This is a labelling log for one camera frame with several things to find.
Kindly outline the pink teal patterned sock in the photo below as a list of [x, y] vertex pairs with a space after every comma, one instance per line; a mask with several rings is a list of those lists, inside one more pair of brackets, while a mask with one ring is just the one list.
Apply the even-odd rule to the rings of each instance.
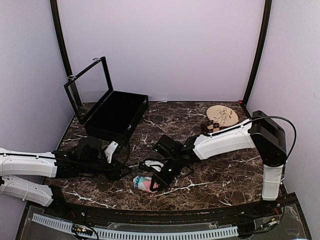
[[133, 179], [133, 187], [136, 190], [141, 190], [144, 192], [155, 193], [156, 191], [151, 191], [151, 177], [143, 177], [141, 175], [137, 175]]

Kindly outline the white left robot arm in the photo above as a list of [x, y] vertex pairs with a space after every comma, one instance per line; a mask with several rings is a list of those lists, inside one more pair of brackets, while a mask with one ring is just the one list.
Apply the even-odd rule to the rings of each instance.
[[31, 201], [43, 207], [50, 207], [60, 218], [67, 218], [70, 206], [59, 187], [40, 185], [22, 179], [22, 176], [43, 176], [68, 179], [78, 176], [104, 175], [117, 181], [132, 170], [126, 161], [120, 162], [115, 154], [125, 147], [130, 150], [129, 140], [116, 137], [107, 147], [100, 139], [88, 136], [67, 151], [28, 153], [0, 150], [0, 192], [1, 194]]

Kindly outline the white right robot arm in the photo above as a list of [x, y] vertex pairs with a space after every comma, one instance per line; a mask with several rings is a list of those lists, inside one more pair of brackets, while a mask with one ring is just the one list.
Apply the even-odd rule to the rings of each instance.
[[185, 143], [162, 135], [154, 150], [167, 162], [151, 177], [150, 191], [166, 189], [181, 170], [213, 156], [242, 149], [257, 149], [263, 164], [262, 201], [255, 205], [255, 213], [266, 217], [275, 208], [284, 167], [289, 155], [285, 130], [263, 111], [253, 112], [252, 117], [234, 126], [214, 133], [189, 137]]

